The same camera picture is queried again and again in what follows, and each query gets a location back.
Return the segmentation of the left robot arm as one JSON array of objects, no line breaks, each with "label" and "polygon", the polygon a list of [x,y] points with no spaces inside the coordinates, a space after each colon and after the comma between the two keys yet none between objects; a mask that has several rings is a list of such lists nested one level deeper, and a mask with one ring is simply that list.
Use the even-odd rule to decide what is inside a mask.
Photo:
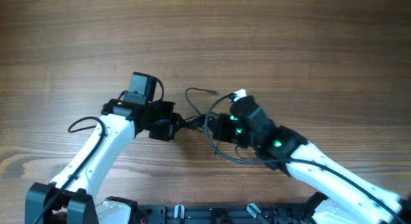
[{"label": "left robot arm", "polygon": [[92,134],[71,162],[50,183],[34,183],[26,194],[26,223],[146,223],[138,203],[109,197],[94,199],[119,154],[143,130],[151,139],[170,141],[184,127],[174,104],[155,100],[160,79],[134,72],[128,90],[104,104]]}]

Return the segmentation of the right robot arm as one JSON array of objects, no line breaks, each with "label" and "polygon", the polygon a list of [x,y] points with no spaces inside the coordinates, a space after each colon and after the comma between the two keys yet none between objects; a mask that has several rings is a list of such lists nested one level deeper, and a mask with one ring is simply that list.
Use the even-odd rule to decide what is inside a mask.
[{"label": "right robot arm", "polygon": [[301,212],[314,223],[410,223],[410,199],[382,189],[327,157],[315,144],[276,126],[253,96],[226,95],[229,114],[205,115],[205,136],[214,152],[240,164],[264,164],[318,193]]}]

